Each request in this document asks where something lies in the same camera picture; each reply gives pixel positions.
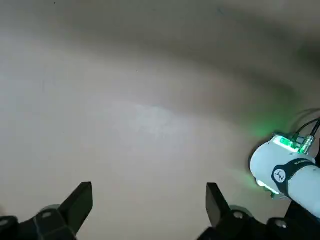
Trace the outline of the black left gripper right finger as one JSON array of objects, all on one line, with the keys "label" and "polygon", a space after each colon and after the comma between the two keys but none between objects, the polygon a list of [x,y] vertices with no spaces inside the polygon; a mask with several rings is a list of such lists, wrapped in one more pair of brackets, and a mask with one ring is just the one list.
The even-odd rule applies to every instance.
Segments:
[{"label": "black left gripper right finger", "polygon": [[242,210],[231,209],[218,185],[206,184],[206,212],[211,223],[199,240],[306,240],[308,234],[289,218],[259,222]]}]

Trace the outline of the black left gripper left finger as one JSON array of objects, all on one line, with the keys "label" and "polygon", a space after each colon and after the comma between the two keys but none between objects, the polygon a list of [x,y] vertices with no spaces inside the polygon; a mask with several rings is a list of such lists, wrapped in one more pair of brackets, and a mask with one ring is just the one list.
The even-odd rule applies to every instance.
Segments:
[{"label": "black left gripper left finger", "polygon": [[82,182],[67,199],[47,206],[35,216],[19,222],[13,215],[0,217],[2,240],[75,240],[93,208],[93,188]]}]

